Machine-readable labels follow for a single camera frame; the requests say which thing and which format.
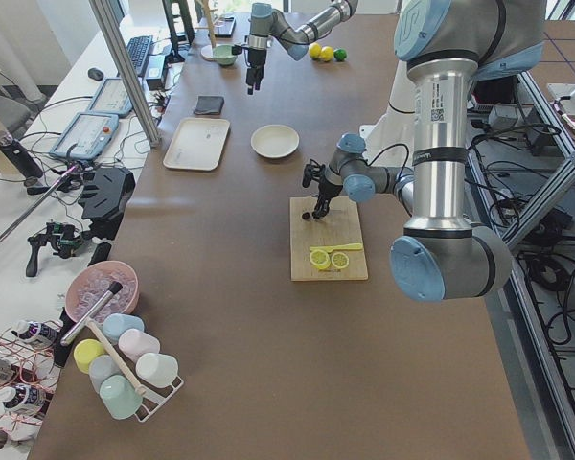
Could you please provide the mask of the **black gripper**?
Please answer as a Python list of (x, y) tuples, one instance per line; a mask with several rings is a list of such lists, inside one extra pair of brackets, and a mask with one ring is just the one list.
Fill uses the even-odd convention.
[(255, 91), (260, 89), (264, 77), (267, 57), (266, 48), (258, 49), (246, 44), (235, 44), (231, 46), (231, 53), (233, 56), (244, 54), (247, 66), (245, 78), (247, 94), (253, 95)]
[(304, 168), (302, 186), (308, 188), (312, 182), (318, 184), (318, 198), (312, 211), (314, 219), (322, 219), (330, 211), (330, 201), (339, 196), (342, 191), (342, 185), (332, 183), (326, 177), (326, 166), (318, 163), (316, 160), (310, 160)]

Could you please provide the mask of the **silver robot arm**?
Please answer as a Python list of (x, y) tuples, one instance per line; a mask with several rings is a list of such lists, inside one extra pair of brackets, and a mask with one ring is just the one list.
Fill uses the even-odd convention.
[(315, 218), (325, 217), (340, 194), (363, 202), (390, 193), (410, 212), (391, 246), (390, 265), (413, 300), (479, 297), (509, 277), (506, 244), (463, 212), (467, 100), (476, 82), (513, 76), (540, 61), (545, 10), (542, 1), (410, 2), (394, 47), (415, 86), (411, 166), (376, 167), (364, 158), (364, 140), (346, 134), (328, 164), (304, 169), (304, 183), (318, 185)]
[(267, 3), (254, 3), (245, 42), (232, 46), (234, 55), (244, 54), (247, 94), (253, 95), (260, 89), (264, 78), (268, 41), (271, 37), (275, 38), (294, 60), (300, 60), (308, 53), (310, 44), (327, 35), (334, 26), (348, 21), (356, 13), (357, 6), (357, 0), (332, 1), (311, 20), (293, 28), (281, 11)]

